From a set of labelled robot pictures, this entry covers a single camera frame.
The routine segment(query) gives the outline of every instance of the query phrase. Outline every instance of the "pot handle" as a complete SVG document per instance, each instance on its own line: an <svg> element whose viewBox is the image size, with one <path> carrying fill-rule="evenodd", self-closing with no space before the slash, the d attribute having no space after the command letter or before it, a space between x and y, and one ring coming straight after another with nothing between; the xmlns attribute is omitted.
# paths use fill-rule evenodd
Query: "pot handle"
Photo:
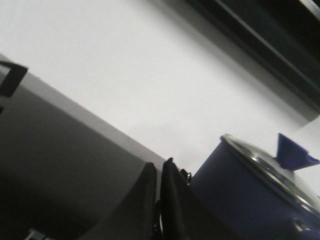
<svg viewBox="0 0 320 240"><path fill-rule="evenodd" d="M294 240L320 240L320 232L310 229L299 218L294 218L293 222L293 238Z"/></svg>

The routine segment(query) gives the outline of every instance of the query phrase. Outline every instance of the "blue lid handle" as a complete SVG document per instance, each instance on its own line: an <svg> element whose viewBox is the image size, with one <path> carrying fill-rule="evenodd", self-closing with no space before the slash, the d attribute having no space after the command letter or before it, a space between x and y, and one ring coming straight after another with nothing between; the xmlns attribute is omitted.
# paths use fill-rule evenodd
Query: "blue lid handle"
<svg viewBox="0 0 320 240"><path fill-rule="evenodd" d="M279 133L278 151L275 160L284 169L295 171L320 163L319 160L308 155L308 151L291 139Z"/></svg>

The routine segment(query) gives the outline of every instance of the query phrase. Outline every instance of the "lid rim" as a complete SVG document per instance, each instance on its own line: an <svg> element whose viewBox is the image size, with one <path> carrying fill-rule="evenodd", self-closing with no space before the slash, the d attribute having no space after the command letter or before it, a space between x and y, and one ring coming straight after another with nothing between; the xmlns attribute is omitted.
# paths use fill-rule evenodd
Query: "lid rim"
<svg viewBox="0 0 320 240"><path fill-rule="evenodd" d="M318 211L315 207L313 207L313 204L307 201L303 196L301 196L297 191L294 191L292 188L290 188L288 185L286 185L279 176L276 176L270 170L264 166L263 164L268 164L266 161L264 161L261 157L255 155L252 151L250 151L248 148L245 148L244 146L239 146L240 143L236 142L236 138L234 138L230 134L224 134L221 136L221 140L225 140L225 142L231 146L233 149L235 149L237 152L239 152L242 156L244 156L251 164L253 164L263 175L267 177L269 181L272 181L278 185L281 190L287 194L295 203L299 204L303 209L307 210L309 213L311 213L316 218L320 219L320 211Z"/></svg>

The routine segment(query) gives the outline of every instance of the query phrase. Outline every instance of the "white wall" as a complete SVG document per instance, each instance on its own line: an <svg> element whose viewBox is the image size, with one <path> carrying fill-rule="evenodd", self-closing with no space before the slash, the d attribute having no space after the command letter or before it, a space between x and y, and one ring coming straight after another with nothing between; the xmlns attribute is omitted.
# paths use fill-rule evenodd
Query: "white wall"
<svg viewBox="0 0 320 240"><path fill-rule="evenodd" d="M195 172L224 133L275 154L277 133L315 112L169 2L0 0L0 51L181 168Z"/></svg>

